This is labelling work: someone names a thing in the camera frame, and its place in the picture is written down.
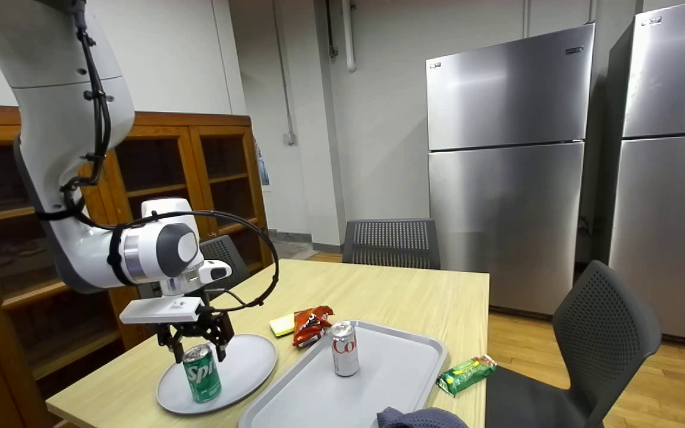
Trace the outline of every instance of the gray tray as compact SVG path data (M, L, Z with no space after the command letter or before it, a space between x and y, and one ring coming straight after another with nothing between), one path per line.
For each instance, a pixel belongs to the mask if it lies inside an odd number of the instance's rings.
M239 428L356 428L375 425L375 415L387 408L420 410L444 365L444 347L363 322L356 323L356 333L359 374L334 377L325 336L250 405Z

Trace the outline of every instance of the red soda can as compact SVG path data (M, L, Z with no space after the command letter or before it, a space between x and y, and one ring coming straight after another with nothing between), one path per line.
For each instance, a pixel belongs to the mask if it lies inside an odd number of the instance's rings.
M353 377L360 368L356 323L340 322L331 328L331 336L332 336L331 347L332 347L334 377L340 377L340 378Z

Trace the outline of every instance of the robotic arm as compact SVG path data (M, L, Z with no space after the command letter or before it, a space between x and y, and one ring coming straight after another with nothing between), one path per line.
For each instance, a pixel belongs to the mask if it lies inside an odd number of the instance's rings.
M180 336L209 337L224 360L228 316L188 292L230 269L199 254L193 217L170 214L189 204L152 201L142 204L146 221L113 229L82 217L81 189L98 181L105 154L133 123L124 77L84 0L0 0L0 69L20 114L18 175L62 280L77 292L157 280L163 298L130 303L121 322L163 326L158 341L175 361Z

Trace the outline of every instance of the wooden cabinet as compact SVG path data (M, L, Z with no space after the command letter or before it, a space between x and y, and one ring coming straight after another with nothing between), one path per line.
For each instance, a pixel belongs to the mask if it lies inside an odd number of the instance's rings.
M146 337L146 328L117 322L134 288L76 295L56 279L13 170L15 132L15 112L0 109L0 425L51 425L45 397ZM84 202L98 223L128 223L149 198L188 198L193 210L233 211L264 229L250 119L137 114ZM202 241L228 234L252 269L268 264L265 247L243 227L197 227Z

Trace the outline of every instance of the green snack package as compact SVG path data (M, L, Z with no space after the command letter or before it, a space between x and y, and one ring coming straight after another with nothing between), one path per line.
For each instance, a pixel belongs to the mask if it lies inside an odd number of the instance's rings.
M460 390L475 386L495 371L495 361L488 355L472 358L451 367L436 377L436 389L448 396L458 396Z

